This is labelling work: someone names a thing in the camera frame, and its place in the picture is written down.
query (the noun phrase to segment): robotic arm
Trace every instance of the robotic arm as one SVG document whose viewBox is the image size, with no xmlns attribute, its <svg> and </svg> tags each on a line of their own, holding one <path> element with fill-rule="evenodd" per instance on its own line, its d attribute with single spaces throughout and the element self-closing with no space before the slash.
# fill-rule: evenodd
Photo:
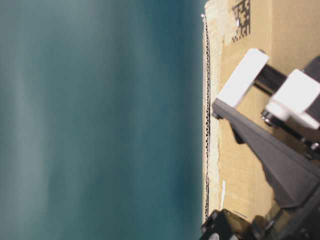
<svg viewBox="0 0 320 240">
<path fill-rule="evenodd" d="M 276 204 L 252 223 L 215 210 L 201 228 L 201 240 L 320 240 L 320 168 L 310 161 L 320 160 L 319 143 L 286 123 L 291 118 L 314 131 L 320 127 L 320 57 L 287 77 L 267 65 L 268 59 L 258 49 L 247 52 L 214 101 L 213 116 L 229 121 L 237 143 L 247 144 L 261 161 Z M 304 155 L 236 110 L 252 86 L 271 96 L 262 119 L 304 144 Z"/>
</svg>

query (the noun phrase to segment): teal background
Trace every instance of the teal background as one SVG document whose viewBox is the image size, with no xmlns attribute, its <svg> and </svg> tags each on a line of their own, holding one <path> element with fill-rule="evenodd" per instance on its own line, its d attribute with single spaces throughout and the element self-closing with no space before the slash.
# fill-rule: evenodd
<svg viewBox="0 0 320 240">
<path fill-rule="evenodd" d="M 204 4 L 0 0 L 0 239 L 200 237 Z"/>
</svg>

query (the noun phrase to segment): corrugated cardboard edge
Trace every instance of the corrugated cardboard edge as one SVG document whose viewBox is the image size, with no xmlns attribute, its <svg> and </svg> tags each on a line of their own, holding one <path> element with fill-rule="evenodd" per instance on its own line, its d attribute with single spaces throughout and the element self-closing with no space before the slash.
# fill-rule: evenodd
<svg viewBox="0 0 320 240">
<path fill-rule="evenodd" d="M 205 4 L 203 31 L 203 214 L 205 221 L 220 209 L 219 121 L 212 117 L 212 103 L 218 95 L 223 45 L 232 42 L 237 24 L 228 11 L 228 1 Z"/>
<path fill-rule="evenodd" d="M 203 15 L 203 106 L 202 106 L 202 119 L 203 119 L 203 152 L 202 152 L 202 220 L 205 221 L 209 214 L 209 148 L 210 148 L 210 47 L 208 37 L 208 26 L 206 16 Z"/>
</svg>

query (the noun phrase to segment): cardboard box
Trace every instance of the cardboard box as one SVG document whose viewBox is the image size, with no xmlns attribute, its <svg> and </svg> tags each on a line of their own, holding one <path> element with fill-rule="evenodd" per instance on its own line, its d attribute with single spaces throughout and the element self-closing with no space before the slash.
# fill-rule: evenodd
<svg viewBox="0 0 320 240">
<path fill-rule="evenodd" d="M 320 1 L 210 0 L 203 32 L 203 220 L 226 208 L 248 221 L 265 215 L 273 191 L 259 160 L 234 140 L 226 120 L 211 116 L 219 90 L 250 48 L 270 56 L 268 64 L 284 74 L 302 69 L 320 54 Z M 252 88 L 237 108 L 261 120 L 268 97 Z"/>
</svg>

